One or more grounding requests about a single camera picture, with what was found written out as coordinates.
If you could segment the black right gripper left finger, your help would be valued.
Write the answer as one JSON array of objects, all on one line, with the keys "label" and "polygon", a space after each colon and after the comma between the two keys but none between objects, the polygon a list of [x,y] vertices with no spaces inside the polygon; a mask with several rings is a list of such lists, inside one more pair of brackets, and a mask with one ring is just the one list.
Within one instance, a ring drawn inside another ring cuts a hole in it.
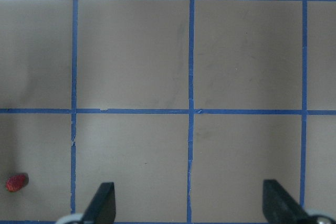
[{"label": "black right gripper left finger", "polygon": [[112,224],[116,218],[114,182],[101,183],[82,216],[82,223]]}]

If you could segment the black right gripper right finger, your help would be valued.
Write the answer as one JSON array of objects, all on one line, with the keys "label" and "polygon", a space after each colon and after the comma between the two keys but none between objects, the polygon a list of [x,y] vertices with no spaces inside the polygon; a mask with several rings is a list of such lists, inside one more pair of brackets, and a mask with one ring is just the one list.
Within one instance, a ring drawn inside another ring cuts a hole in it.
[{"label": "black right gripper right finger", "polygon": [[263,214],[268,223],[309,223],[309,215],[275,179],[263,181]]}]

